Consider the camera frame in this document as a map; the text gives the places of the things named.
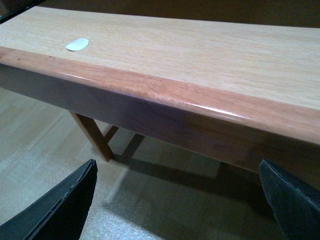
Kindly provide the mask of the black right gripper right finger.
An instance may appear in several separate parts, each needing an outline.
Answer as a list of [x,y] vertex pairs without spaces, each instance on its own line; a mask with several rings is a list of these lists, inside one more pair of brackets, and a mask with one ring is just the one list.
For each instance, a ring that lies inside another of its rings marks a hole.
[[268,159],[259,165],[264,195],[287,240],[320,238],[320,191]]

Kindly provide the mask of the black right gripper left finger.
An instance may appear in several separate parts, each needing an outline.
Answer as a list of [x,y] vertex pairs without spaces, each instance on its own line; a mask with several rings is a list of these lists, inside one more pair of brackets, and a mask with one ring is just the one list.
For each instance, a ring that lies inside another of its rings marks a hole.
[[97,183],[90,159],[25,210],[0,226],[2,240],[78,240]]

